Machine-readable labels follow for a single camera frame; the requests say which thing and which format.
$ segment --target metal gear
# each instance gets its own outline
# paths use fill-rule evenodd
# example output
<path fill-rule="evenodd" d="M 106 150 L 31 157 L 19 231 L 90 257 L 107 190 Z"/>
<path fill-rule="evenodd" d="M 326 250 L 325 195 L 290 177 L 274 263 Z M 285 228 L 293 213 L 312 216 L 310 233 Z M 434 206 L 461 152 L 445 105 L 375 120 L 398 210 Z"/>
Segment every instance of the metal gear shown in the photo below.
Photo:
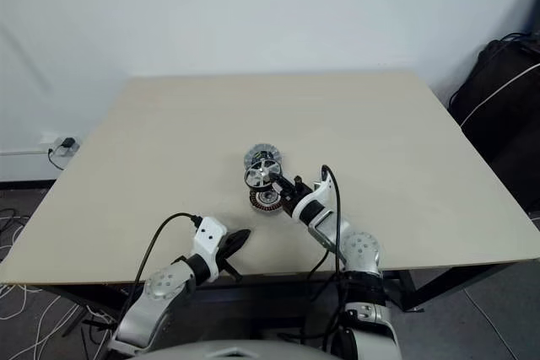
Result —
<path fill-rule="evenodd" d="M 262 159 L 275 160 L 281 164 L 281 153 L 270 143 L 258 143 L 253 145 L 244 155 L 244 168 L 249 169 L 253 164 Z"/>
<path fill-rule="evenodd" d="M 250 203 L 254 209 L 265 214 L 274 214 L 281 210 L 281 196 L 274 190 L 250 190 Z"/>

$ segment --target gear wheel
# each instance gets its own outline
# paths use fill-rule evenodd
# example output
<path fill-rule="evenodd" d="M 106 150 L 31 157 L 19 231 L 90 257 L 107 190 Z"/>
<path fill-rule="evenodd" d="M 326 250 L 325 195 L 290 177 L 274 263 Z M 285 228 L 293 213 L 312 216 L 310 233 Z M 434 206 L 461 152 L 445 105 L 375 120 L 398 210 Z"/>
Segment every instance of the gear wheel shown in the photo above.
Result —
<path fill-rule="evenodd" d="M 257 211 L 271 214 L 280 211 L 281 196 L 274 190 L 261 192 L 250 190 L 250 203 Z"/>

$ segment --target electric cord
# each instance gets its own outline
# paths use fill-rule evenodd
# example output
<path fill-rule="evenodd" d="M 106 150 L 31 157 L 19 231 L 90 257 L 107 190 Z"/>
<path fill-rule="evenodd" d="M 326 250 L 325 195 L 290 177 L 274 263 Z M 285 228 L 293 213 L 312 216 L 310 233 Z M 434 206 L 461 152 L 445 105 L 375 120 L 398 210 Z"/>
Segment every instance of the electric cord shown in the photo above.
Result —
<path fill-rule="evenodd" d="M 329 320 L 327 329 L 325 331 L 325 335 L 322 340 L 322 347 L 323 351 L 325 352 L 327 350 L 327 342 L 332 334 L 332 329 L 334 326 L 334 323 L 338 320 L 339 312 L 342 310 L 343 306 L 345 305 L 345 298 L 347 295 L 347 290 L 345 290 L 345 294 L 342 294 L 341 292 L 341 274 L 340 274 L 340 254 L 341 254 L 341 196 L 339 195 L 339 186 L 338 181 L 336 180 L 336 176 L 332 172 L 332 170 L 325 164 L 322 165 L 321 168 L 322 178 L 326 179 L 327 175 L 330 175 L 332 178 L 332 183 L 334 185 L 334 193 L 336 196 L 336 251 L 334 252 L 334 265 L 335 265 L 335 278 L 337 281 L 337 295 L 339 297 L 339 304 L 336 308 L 336 311 L 334 312 L 334 315 Z"/>
<path fill-rule="evenodd" d="M 319 267 L 322 266 L 322 263 L 325 262 L 325 260 L 327 259 L 327 257 L 328 257 L 329 254 L 330 254 L 330 250 L 327 250 L 327 251 L 325 252 L 325 254 L 322 256 L 322 258 L 317 262 L 317 264 L 315 265 L 315 267 L 313 267 L 313 268 L 311 269 L 311 271 L 308 273 L 307 277 L 305 278 L 307 281 L 309 281 L 309 280 L 313 277 L 313 275 L 315 274 L 315 272 L 316 272 L 317 270 L 319 270 Z"/>
<path fill-rule="evenodd" d="M 293 334 L 288 334 L 288 333 L 280 333 L 280 334 L 278 334 L 278 337 L 280 337 L 280 338 L 282 338 L 284 340 L 287 340 L 287 341 L 291 341 L 292 339 L 300 339 L 300 344 L 303 344 L 306 339 L 316 339 L 316 338 L 323 337 L 324 351 L 326 351 L 326 345 L 327 345 L 327 341 L 328 341 L 329 336 L 338 327 L 338 323 L 336 323 L 336 321 L 338 320 L 338 316 L 339 316 L 340 311 L 343 309 L 343 306 L 345 304 L 344 301 L 345 301 L 345 297 L 346 297 L 346 292 L 345 292 L 345 294 L 341 294 L 341 292 L 339 290 L 339 282 L 341 280 L 341 277 L 340 277 L 340 257 L 339 257 L 340 256 L 340 238 L 341 238 L 341 196 L 339 195 L 339 187 L 338 187 L 338 182 L 336 181 L 336 176 L 334 175 L 332 170 L 327 165 L 323 164 L 322 167 L 321 167 L 321 178 L 323 180 L 325 180 L 328 175 L 330 175 L 330 177 L 332 179 L 332 183 L 333 183 L 333 186 L 334 186 L 334 193 L 335 193 L 335 197 L 336 197 L 336 243 L 335 243 L 336 250 L 334 252 L 334 257 L 335 257 L 334 265 L 335 265 L 335 268 L 334 268 L 334 273 L 332 274 L 332 276 L 330 278 L 328 278 L 328 280 L 322 285 L 322 287 L 319 289 L 319 291 L 317 291 L 316 295 L 314 296 L 314 299 L 311 302 L 312 303 L 315 302 L 315 300 L 321 295 L 321 293 L 324 291 L 324 289 L 327 288 L 327 286 L 330 284 L 330 282 L 334 278 L 336 278 L 337 281 L 338 281 L 338 283 L 337 283 L 338 296 L 339 296 L 338 307 L 336 308 L 336 310 L 334 311 L 334 313 L 330 317 L 330 320 L 328 321 L 328 324 L 327 324 L 327 328 L 322 333 L 318 333 L 318 334 L 315 334 L 315 335 L 306 335 L 305 334 L 305 323 L 304 323 L 301 326 L 300 333 L 298 335 L 293 335 Z M 329 251 L 327 251 L 325 253 L 325 255 L 321 258 L 321 260 L 313 268 L 313 270 L 310 271 L 310 274 L 308 275 L 309 278 L 311 278 L 311 276 L 315 273 L 315 271 L 322 265 L 324 260 L 327 258 L 328 253 L 329 253 Z"/>
<path fill-rule="evenodd" d="M 84 330 L 82 326 L 80 330 L 81 330 L 81 340 L 83 341 L 84 358 L 86 360 L 90 360 L 90 356 L 88 354 L 88 347 L 86 346 L 86 337 L 84 337 Z"/>
<path fill-rule="evenodd" d="M 491 55 L 488 60 L 486 62 L 484 62 L 482 64 L 482 66 L 480 66 L 478 69 L 476 70 L 473 70 L 469 76 L 467 77 L 467 79 L 465 79 L 465 84 L 469 83 L 471 80 L 473 80 L 475 77 L 478 76 L 479 73 L 481 73 L 494 59 L 496 56 L 498 56 L 502 51 L 504 51 L 506 48 L 508 48 L 508 46 L 510 44 L 512 44 L 513 42 L 516 42 L 516 41 L 519 41 L 519 40 L 523 40 L 523 39 L 526 39 L 530 36 L 531 34 L 527 34 L 527 33 L 510 33 L 510 34 L 507 34 L 505 35 L 504 37 L 502 37 L 499 41 L 500 42 L 504 42 L 504 44 L 497 50 L 493 53 L 493 55 Z M 454 99 L 456 98 L 457 94 L 460 92 L 460 89 L 456 90 L 452 96 L 450 96 L 450 99 L 448 100 L 448 108 L 450 109 L 451 108 L 451 105 L 452 103 L 454 102 Z"/>
<path fill-rule="evenodd" d="M 46 341 L 47 339 L 49 339 L 52 335 L 54 335 L 55 333 L 57 333 L 72 317 L 73 315 L 75 314 L 75 312 L 77 312 L 77 304 L 75 304 L 67 313 L 66 315 L 64 315 L 64 320 L 62 322 L 58 322 L 53 328 L 52 328 L 52 331 L 49 332 L 46 336 L 44 336 L 41 340 L 39 340 L 37 342 L 37 344 L 33 344 L 32 346 L 30 347 L 26 347 L 25 349 L 21 350 L 20 352 L 18 353 L 15 353 L 12 357 L 10 357 L 8 360 L 14 360 L 15 358 L 17 358 L 18 356 L 20 356 L 21 354 L 23 353 L 26 353 L 27 351 L 29 350 L 32 350 L 34 347 L 40 345 L 41 343 L 43 343 L 44 341 Z"/>
<path fill-rule="evenodd" d="M 0 320 L 11 320 L 12 318 L 15 318 L 17 315 L 21 314 L 24 311 L 24 307 L 26 306 L 26 288 L 24 289 L 24 298 L 23 298 L 23 304 L 21 305 L 19 311 L 15 312 L 14 314 L 8 315 L 8 316 L 0 316 Z"/>
<path fill-rule="evenodd" d="M 172 214 L 170 217 L 168 217 L 164 222 L 161 223 L 158 230 L 155 231 L 154 237 L 150 241 L 150 244 L 148 245 L 148 248 L 146 249 L 146 253 L 144 254 L 143 261 L 141 261 L 140 266 L 137 270 L 137 275 L 135 276 L 135 280 L 133 282 L 132 288 L 130 289 L 129 295 L 127 296 L 127 300 L 124 304 L 124 308 L 121 312 L 120 320 L 123 318 L 123 316 L 126 314 L 127 310 L 133 303 L 133 298 L 135 297 L 135 291 L 137 290 L 137 286 L 141 281 L 141 275 L 143 274 L 144 267 L 146 266 L 146 262 L 148 261 L 148 257 L 150 256 L 150 252 L 152 252 L 152 249 L 154 248 L 156 240 L 158 240 L 159 234 L 161 234 L 161 231 L 163 228 L 173 219 L 178 217 L 188 217 L 192 220 L 192 222 L 195 224 L 196 227 L 201 223 L 203 220 L 198 215 L 189 214 L 187 212 L 178 212 L 176 214 Z"/>
<path fill-rule="evenodd" d="M 512 358 L 514 360 L 518 360 L 516 354 L 512 351 L 505 338 L 500 334 L 499 330 L 497 329 L 493 321 L 489 318 L 488 314 L 486 314 L 486 312 L 482 308 L 480 308 L 476 301 L 474 301 L 473 297 L 471 297 L 471 294 L 469 294 L 466 288 L 463 288 L 463 292 L 465 293 L 465 295 L 467 295 L 467 298 L 469 298 L 471 304 L 474 305 L 474 307 L 480 312 L 480 314 L 482 314 L 482 316 L 488 321 L 489 325 L 493 328 L 494 332 L 497 334 L 503 345 L 505 345 L 506 350 L 508 350 L 508 353 L 512 356 Z"/>
<path fill-rule="evenodd" d="M 45 318 L 46 313 L 49 311 L 49 309 L 52 308 L 52 306 L 60 299 L 60 296 L 54 298 L 45 308 L 43 313 L 41 314 L 40 320 L 37 323 L 37 332 L 35 333 L 35 346 L 34 346 L 34 360 L 36 360 L 37 356 L 37 342 L 40 340 L 40 331 L 41 331 L 41 322 L 43 322 L 43 319 Z"/>
<path fill-rule="evenodd" d="M 0 235 L 2 235 L 2 232 L 7 231 L 9 229 L 9 227 L 11 227 L 14 224 L 14 219 L 18 217 L 17 216 L 18 212 L 17 212 L 16 209 L 14 209 L 14 208 L 3 208 L 3 209 L 0 210 L 0 212 L 6 212 L 6 211 L 11 212 L 11 215 L 9 217 L 0 218 L 0 221 L 4 220 L 4 219 L 8 220 L 3 225 L 3 227 L 0 227 Z"/>
<path fill-rule="evenodd" d="M 77 312 L 77 307 L 78 305 L 74 305 L 73 307 L 71 307 L 71 309 L 66 313 L 64 314 L 64 316 L 62 318 L 60 318 L 60 320 L 57 322 L 57 325 L 60 324 L 61 322 L 64 321 L 64 319 L 66 319 L 67 316 L 69 316 L 70 314 L 75 314 L 75 312 Z M 40 351 L 37 353 L 37 359 L 36 360 L 41 360 L 41 354 L 43 353 L 43 351 L 45 350 L 45 347 L 47 346 L 47 343 L 50 341 L 51 339 L 51 336 L 49 336 L 42 344 L 41 344 L 41 347 L 40 347 Z"/>
<path fill-rule="evenodd" d="M 521 78 L 522 76 L 528 74 L 530 71 L 536 69 L 537 67 L 540 67 L 540 63 L 537 63 L 535 65 L 532 65 L 531 67 L 525 69 L 523 72 L 518 73 L 515 75 L 512 79 L 510 79 L 508 82 L 503 84 L 501 87 L 499 87 L 497 90 L 495 90 L 490 96 L 486 97 L 482 102 L 480 102 L 472 111 L 468 114 L 467 117 L 465 117 L 465 120 L 462 121 L 462 123 L 459 125 L 459 127 L 463 128 L 463 126 L 467 123 L 467 121 L 473 116 L 473 114 L 483 105 L 485 105 L 488 101 L 490 101 L 497 93 L 499 93 L 501 90 L 505 89 L 510 84 L 514 83 L 517 79 Z"/>
<path fill-rule="evenodd" d="M 339 327 L 339 314 L 343 311 L 343 308 L 345 307 L 345 304 L 347 302 L 347 295 L 348 295 L 348 289 L 345 288 L 345 292 L 341 293 L 340 291 L 341 286 L 337 285 L 337 295 L 339 297 L 339 304 L 338 307 L 334 311 L 332 317 L 328 321 L 327 329 L 325 330 L 324 337 L 322 338 L 322 350 L 324 352 L 327 351 L 328 347 L 328 340 L 330 339 L 330 335 Z"/>
<path fill-rule="evenodd" d="M 327 250 L 324 253 L 324 255 L 322 256 L 322 258 L 317 262 L 317 264 L 311 269 L 311 271 L 308 273 L 307 277 L 305 278 L 305 280 L 307 282 L 313 277 L 315 272 L 322 266 L 322 263 L 325 262 L 325 260 L 327 259 L 329 254 L 330 254 L 330 250 Z M 298 334 L 299 339 L 300 339 L 300 345 L 305 344 L 305 322 L 306 322 L 306 319 L 307 319 L 307 315 L 310 313 L 311 304 L 313 304 L 313 301 L 311 301 L 311 299 L 308 298 L 308 309 L 305 312 L 304 321 L 302 322 L 302 326 L 300 327 L 299 334 Z M 286 337 L 287 334 L 281 334 L 281 335 L 284 336 L 282 338 L 285 341 L 290 341 L 290 339 Z"/>
<path fill-rule="evenodd" d="M 90 341 L 92 343 L 94 343 L 95 345 L 99 345 L 100 343 L 94 339 L 94 327 L 92 325 L 89 325 L 89 328 L 88 328 L 88 337 L 90 339 Z"/>
<path fill-rule="evenodd" d="M 60 145 L 58 145 L 55 149 L 52 149 L 52 148 L 49 148 L 49 150 L 47 151 L 47 158 L 49 159 L 49 162 L 55 167 L 57 168 L 58 170 L 64 170 L 63 167 L 61 166 L 58 166 L 57 164 L 55 164 L 53 161 L 52 161 L 52 155 L 54 155 L 57 150 L 60 148 Z"/>
<path fill-rule="evenodd" d="M 103 335 L 103 339 L 101 339 L 101 343 L 98 346 L 98 350 L 96 350 L 95 355 L 92 358 L 92 360 L 96 360 L 98 358 L 98 356 L 100 355 L 101 348 L 103 347 L 103 344 L 105 343 L 105 340 L 107 339 L 107 336 L 111 336 L 111 331 L 110 330 L 106 331 L 105 334 Z"/>

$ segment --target baseboard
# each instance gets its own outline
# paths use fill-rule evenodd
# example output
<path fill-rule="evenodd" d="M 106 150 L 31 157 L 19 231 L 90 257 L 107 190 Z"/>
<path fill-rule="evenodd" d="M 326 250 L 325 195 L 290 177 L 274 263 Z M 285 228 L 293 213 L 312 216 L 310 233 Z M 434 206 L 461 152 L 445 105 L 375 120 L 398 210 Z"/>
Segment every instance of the baseboard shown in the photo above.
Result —
<path fill-rule="evenodd" d="M 0 190 L 50 189 L 55 180 L 0 181 Z"/>

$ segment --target wire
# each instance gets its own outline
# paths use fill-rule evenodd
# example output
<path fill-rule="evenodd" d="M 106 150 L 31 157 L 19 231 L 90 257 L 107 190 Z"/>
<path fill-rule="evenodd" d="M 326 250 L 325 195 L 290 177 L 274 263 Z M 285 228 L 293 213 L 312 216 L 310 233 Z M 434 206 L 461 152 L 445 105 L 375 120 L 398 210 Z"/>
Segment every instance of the wire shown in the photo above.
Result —
<path fill-rule="evenodd" d="M 83 341 L 84 358 L 86 360 L 90 360 L 90 356 L 88 354 L 88 347 L 86 346 L 86 338 L 84 337 L 84 330 L 82 326 L 81 326 L 81 340 Z"/>
<path fill-rule="evenodd" d="M 335 256 L 335 272 L 336 277 L 339 279 L 339 253 L 340 253 L 340 239 L 341 239 L 341 197 L 339 196 L 339 187 L 338 182 L 336 181 L 336 176 L 332 170 L 325 164 L 321 168 L 323 179 L 326 179 L 327 175 L 330 175 L 332 178 L 332 183 L 334 184 L 334 193 L 336 194 L 336 251 L 334 252 Z"/>
<path fill-rule="evenodd" d="M 25 349 L 21 350 L 20 352 L 18 353 L 15 353 L 12 357 L 10 357 L 8 360 L 14 360 L 16 357 L 20 356 L 21 354 L 23 353 L 26 353 L 28 350 L 32 350 L 34 347 L 36 347 L 37 345 L 40 345 L 41 343 L 43 343 L 44 341 L 46 341 L 49 337 L 51 337 L 52 335 L 54 335 L 55 333 L 57 333 L 70 319 L 71 317 L 75 314 L 75 312 L 77 311 L 77 309 L 75 308 L 77 307 L 77 304 L 75 304 L 72 309 L 73 311 L 68 311 L 69 313 L 69 316 L 59 325 L 55 325 L 55 327 L 52 329 L 51 332 L 49 332 L 49 334 L 47 334 L 43 339 L 41 339 L 40 341 L 37 342 L 37 344 L 33 344 L 32 346 L 30 347 L 26 347 Z"/>
<path fill-rule="evenodd" d="M 8 295 L 9 293 L 11 293 L 13 291 L 13 289 L 15 288 L 15 286 L 11 286 L 11 287 L 8 287 L 8 286 L 2 286 L 2 291 L 4 288 L 7 288 L 8 291 L 6 293 L 3 293 L 2 295 L 0 295 L 0 299 L 1 298 L 4 298 L 6 295 Z"/>
<path fill-rule="evenodd" d="M 4 220 L 4 219 L 8 220 L 8 221 L 6 221 L 5 225 L 0 228 L 0 234 L 2 234 L 2 232 L 6 231 L 9 227 L 11 227 L 13 225 L 13 223 L 14 223 L 14 219 L 17 217 L 17 210 L 16 209 L 14 209 L 14 208 L 2 208 L 0 210 L 0 212 L 6 212 L 6 211 L 10 211 L 11 216 L 0 218 L 0 220 Z"/>
<path fill-rule="evenodd" d="M 138 267 L 137 275 L 135 276 L 135 281 L 133 282 L 133 285 L 132 285 L 132 288 L 131 288 L 131 290 L 129 292 L 129 295 L 127 296 L 127 300 L 126 300 L 126 302 L 124 304 L 124 309 L 122 311 L 120 319 L 123 317 L 123 315 L 126 314 L 127 310 L 129 309 L 129 307 L 131 306 L 131 304 L 133 302 L 133 297 L 135 296 L 135 290 L 137 289 L 137 285 L 139 284 L 139 282 L 141 280 L 141 275 L 143 274 L 144 267 L 146 266 L 146 262 L 149 259 L 148 257 L 150 256 L 150 252 L 152 252 L 155 241 L 158 239 L 159 234 L 161 234 L 161 231 L 163 230 L 165 225 L 167 225 L 167 223 L 169 223 L 174 218 L 178 218 L 178 217 L 188 217 L 193 222 L 196 222 L 197 219 L 198 219 L 198 217 L 196 215 L 191 215 L 191 214 L 188 214 L 187 212 L 177 212 L 176 214 L 172 214 L 170 217 L 168 217 L 166 220 L 164 220 L 164 222 L 161 223 L 158 230 L 155 231 L 154 237 L 150 241 L 150 244 L 148 245 L 148 248 L 146 249 L 146 253 L 144 254 L 143 261 L 141 261 L 141 264 Z"/>
<path fill-rule="evenodd" d="M 110 316 L 108 314 L 104 314 L 104 313 L 100 314 L 100 313 L 94 312 L 88 305 L 86 305 L 86 310 L 88 312 L 90 312 L 92 314 L 92 316 L 100 318 L 101 320 L 103 320 L 107 324 L 111 324 L 111 323 L 113 323 L 115 321 L 114 318 L 112 318 L 112 316 Z"/>
<path fill-rule="evenodd" d="M 51 158 L 51 155 L 53 155 L 54 153 L 56 153 L 58 150 L 58 147 L 56 149 L 52 149 L 52 148 L 49 148 L 49 152 L 47 152 L 47 158 L 49 159 L 49 162 L 51 162 L 51 164 L 57 168 L 58 170 L 64 170 L 63 167 L 60 167 L 58 166 L 57 164 L 55 164 L 53 161 L 52 161 L 52 158 Z"/>
<path fill-rule="evenodd" d="M 100 354 L 101 352 L 101 348 L 103 347 L 103 344 L 105 343 L 105 339 L 107 338 L 107 335 L 110 335 L 111 334 L 111 331 L 108 330 L 107 332 L 105 332 L 105 334 L 103 335 L 103 339 L 101 339 L 101 343 L 100 345 L 98 346 L 98 350 L 95 352 L 95 355 L 94 357 L 92 358 L 92 360 L 96 360 L 96 358 L 98 358 L 98 355 Z"/>
<path fill-rule="evenodd" d="M 332 317 L 328 321 L 327 329 L 325 330 L 324 337 L 322 339 L 322 350 L 324 352 L 327 351 L 328 346 L 328 339 L 330 338 L 330 335 L 336 330 L 339 326 L 339 313 L 343 310 L 345 307 L 345 304 L 347 303 L 347 295 L 348 295 L 348 289 L 345 289 L 345 293 L 342 294 L 342 296 L 339 299 L 338 307 L 334 311 Z"/>
<path fill-rule="evenodd" d="M 454 99 L 455 97 L 457 96 L 457 94 L 460 92 L 461 89 L 463 89 L 463 86 L 467 83 L 469 83 L 471 80 L 473 80 L 475 77 L 478 76 L 479 73 L 481 73 L 490 63 L 491 61 L 493 61 L 495 59 L 496 56 L 498 56 L 502 51 L 504 51 L 506 48 L 508 48 L 508 46 L 515 42 L 515 41 L 519 41 L 519 40 L 522 40 L 524 37 L 528 37 L 530 36 L 531 34 L 527 34 L 527 33 L 510 33 L 508 35 L 505 35 L 504 37 L 502 37 L 499 41 L 500 42 L 504 42 L 504 44 L 498 49 L 496 50 L 489 58 L 488 60 L 482 64 L 482 66 L 480 66 L 478 69 L 473 69 L 472 72 L 469 74 L 469 76 L 467 77 L 467 79 L 465 79 L 465 83 L 458 89 L 454 92 L 454 94 L 450 97 L 450 99 L 448 100 L 448 108 L 450 109 L 451 108 L 451 105 L 452 103 L 454 102 Z"/>
<path fill-rule="evenodd" d="M 38 340 L 40 340 L 41 322 L 43 322 L 43 318 L 45 318 L 45 314 L 47 313 L 47 311 L 48 311 L 49 309 L 51 309 L 52 305 L 54 305 L 55 302 L 58 301 L 59 299 L 60 299 L 60 296 L 54 298 L 54 299 L 49 303 L 49 305 L 47 305 L 47 307 L 46 307 L 45 310 L 43 311 L 43 314 L 41 314 L 41 317 L 40 317 L 39 322 L 37 323 L 37 332 L 35 333 L 34 360 L 35 360 L 35 355 L 36 355 L 36 353 L 37 353 L 37 342 L 38 342 Z"/>
<path fill-rule="evenodd" d="M 339 256 L 340 256 L 340 245 L 341 245 L 340 244 L 340 238 L 341 238 L 341 197 L 339 195 L 338 182 L 336 181 L 336 177 L 335 177 L 334 173 L 332 172 L 332 170 L 327 165 L 323 164 L 322 167 L 321 167 L 321 177 L 322 177 L 322 179 L 325 180 L 328 175 L 330 175 L 330 177 L 332 178 L 332 183 L 334 185 L 334 193 L 336 195 L 336 243 L 335 243 L 336 249 L 335 249 L 335 252 L 334 252 L 335 269 L 334 269 L 334 273 L 323 283 L 323 285 L 321 286 L 321 288 L 319 288 L 319 290 L 315 293 L 315 295 L 312 298 L 310 298 L 310 300 L 309 300 L 310 304 L 314 303 L 320 297 L 322 292 L 328 287 L 328 285 L 330 284 L 330 282 L 334 278 L 337 278 L 338 280 L 340 279 L 340 263 L 339 263 L 340 259 L 339 259 Z M 319 260 L 319 262 L 315 265 L 315 267 L 308 274 L 307 280 L 310 280 L 311 277 L 313 276 L 313 274 L 315 274 L 315 272 L 317 271 L 317 269 L 319 267 L 321 267 L 322 263 L 327 259 L 329 253 L 330 253 L 329 250 L 327 250 L 325 252 L 324 256 Z M 304 323 L 300 327 L 300 333 L 298 335 L 291 335 L 291 334 L 287 334 L 287 333 L 281 333 L 281 334 L 278 334 L 278 337 L 280 337 L 280 338 L 282 338 L 282 339 L 284 339 L 286 341 L 290 341 L 291 339 L 300 339 L 300 344 L 304 344 L 306 339 L 316 339 L 318 337 L 324 337 L 325 341 L 327 341 L 328 336 L 330 334 L 332 334 L 336 330 L 336 328 L 338 327 L 338 325 L 335 324 L 335 322 L 336 322 L 337 317 L 339 316 L 339 312 L 341 311 L 341 309 L 343 307 L 343 304 L 344 304 L 343 303 L 343 297 L 341 297 L 341 299 L 339 301 L 339 304 L 338 304 L 338 307 L 336 308 L 336 310 L 334 311 L 334 314 L 331 316 L 330 320 L 328 321 L 327 328 L 325 329 L 324 332 L 319 333 L 319 334 L 315 334 L 315 335 L 306 335 L 305 334 L 305 318 L 304 318 Z"/>
<path fill-rule="evenodd" d="M 57 322 L 57 325 L 62 322 L 66 316 L 69 315 L 69 312 L 70 311 L 73 311 L 73 314 L 75 314 L 75 312 L 77 311 L 77 309 L 75 309 L 75 307 L 77 307 L 77 305 L 74 305 L 73 307 L 71 307 L 71 309 L 66 313 L 64 314 L 64 316 L 62 318 L 60 318 L 60 320 Z M 43 353 L 43 351 L 45 350 L 45 346 L 47 346 L 47 343 L 50 341 L 51 337 L 48 337 L 44 342 L 43 344 L 41 345 L 40 347 L 40 352 L 37 354 L 37 360 L 40 360 L 41 359 L 41 354 Z"/>
<path fill-rule="evenodd" d="M 325 254 L 322 256 L 322 258 L 317 262 L 317 264 L 315 265 L 315 267 L 313 267 L 313 268 L 311 269 L 311 271 L 310 271 L 309 274 L 307 275 L 306 280 L 310 280 L 310 279 L 313 277 L 313 275 L 315 274 L 315 272 L 316 272 L 317 270 L 319 270 L 319 267 L 322 266 L 322 263 L 324 263 L 324 261 L 327 259 L 327 257 L 328 257 L 329 254 L 330 254 L 330 250 L 327 250 L 327 251 L 325 252 Z"/>
<path fill-rule="evenodd" d="M 526 70 L 524 70 L 523 72 L 515 75 L 512 79 L 510 79 L 508 82 L 506 82 L 505 84 L 503 84 L 500 88 L 498 88 L 497 90 L 495 90 L 490 96 L 486 97 L 481 103 L 479 103 L 474 109 L 472 109 L 472 111 L 469 113 L 469 115 L 467 117 L 465 117 L 465 120 L 462 121 L 462 123 L 459 125 L 459 127 L 463 128 L 463 126 L 465 125 L 465 123 L 469 120 L 469 118 L 471 118 L 471 116 L 476 112 L 476 110 L 478 110 L 480 107 L 482 107 L 483 105 L 485 105 L 492 97 L 494 97 L 498 92 L 500 92 L 501 90 L 503 90 L 504 88 L 506 88 L 506 86 L 514 83 L 517 79 L 521 78 L 523 75 L 526 75 L 527 73 L 529 73 L 530 71 L 532 71 L 533 69 L 536 69 L 537 67 L 540 67 L 540 63 L 537 63 L 535 65 L 532 65 L 531 67 L 527 68 Z"/>
<path fill-rule="evenodd" d="M 503 342 L 503 345 L 505 345 L 506 347 L 506 350 L 508 350 L 508 353 L 512 356 L 512 358 L 514 360 L 518 360 L 516 354 L 512 351 L 512 349 L 510 348 L 510 346 L 508 346 L 508 343 L 506 343 L 506 340 L 505 338 L 500 334 L 499 330 L 496 328 L 495 324 L 493 323 L 493 321 L 488 317 L 488 314 L 485 313 L 485 311 L 483 309 L 480 308 L 480 306 L 478 304 L 476 304 L 476 301 L 474 301 L 473 297 L 471 297 L 471 294 L 469 294 L 469 292 L 467 291 L 466 288 L 463 288 L 463 292 L 465 293 L 465 295 L 467 295 L 467 298 L 469 298 L 469 300 L 471 301 L 472 305 L 474 305 L 474 307 L 480 311 L 480 314 L 483 315 L 483 317 L 488 321 L 488 323 L 491 325 L 491 327 L 493 328 L 493 330 L 495 331 L 495 333 L 497 334 L 497 336 L 499 337 L 500 341 Z"/>
<path fill-rule="evenodd" d="M 30 289 L 30 288 L 28 288 L 26 286 L 17 286 L 17 287 L 19 287 L 21 290 L 26 290 L 27 293 L 31 293 L 31 294 L 33 294 L 33 293 L 41 293 L 43 291 L 40 288 L 38 288 L 36 290 L 33 290 L 33 289 Z"/>
<path fill-rule="evenodd" d="M 15 240 L 19 236 L 19 232 L 22 231 L 24 226 L 20 226 L 17 229 L 14 230 L 13 235 L 11 236 L 11 245 L 15 244 Z"/>
<path fill-rule="evenodd" d="M 100 343 L 96 340 L 94 340 L 94 327 L 92 325 L 89 326 L 88 328 L 88 337 L 90 338 L 90 341 L 92 343 L 94 343 L 95 345 L 99 345 Z"/>
<path fill-rule="evenodd" d="M 327 250 L 324 253 L 324 255 L 322 256 L 322 258 L 317 262 L 317 264 L 311 269 L 311 271 L 308 273 L 307 277 L 305 278 L 305 280 L 307 282 L 313 277 L 313 275 L 319 269 L 319 267 L 322 266 L 322 263 L 325 262 L 325 260 L 327 259 L 329 254 L 330 254 L 330 250 Z M 326 288 L 326 286 L 327 286 L 327 283 L 324 283 L 323 284 L 323 290 L 324 290 L 324 288 Z M 313 304 L 313 302 L 314 302 L 314 300 L 312 301 L 311 298 L 308 298 L 308 308 L 305 311 L 304 321 L 302 322 L 302 326 L 300 327 L 299 334 L 298 334 L 299 339 L 300 339 L 300 345 L 303 345 L 305 343 L 305 322 L 306 322 L 306 319 L 307 319 L 307 315 L 310 313 L 310 306 L 311 306 L 311 304 Z"/>
<path fill-rule="evenodd" d="M 23 298 L 23 304 L 20 307 L 19 312 L 16 312 L 15 314 L 11 314 L 8 316 L 0 316 L 0 320 L 11 320 L 12 318 L 16 317 L 17 315 L 21 314 L 24 311 L 24 307 L 26 306 L 26 288 L 24 289 L 24 298 Z"/>

